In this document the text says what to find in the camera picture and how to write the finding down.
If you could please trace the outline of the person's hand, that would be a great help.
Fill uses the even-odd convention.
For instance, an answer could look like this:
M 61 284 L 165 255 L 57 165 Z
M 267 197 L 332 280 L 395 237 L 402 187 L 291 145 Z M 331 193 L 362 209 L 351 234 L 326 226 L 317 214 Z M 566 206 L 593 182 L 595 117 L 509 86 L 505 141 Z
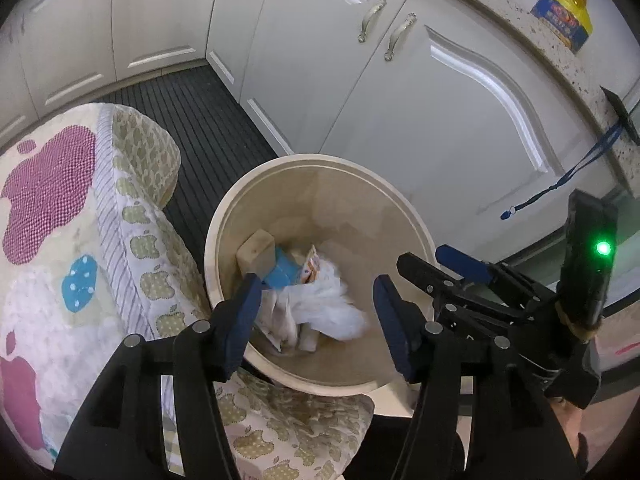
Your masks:
M 583 476 L 588 469 L 589 460 L 588 442 L 580 431 L 584 411 L 559 396 L 549 399 L 549 403 L 563 428 L 566 440 L 575 457 L 579 473 Z

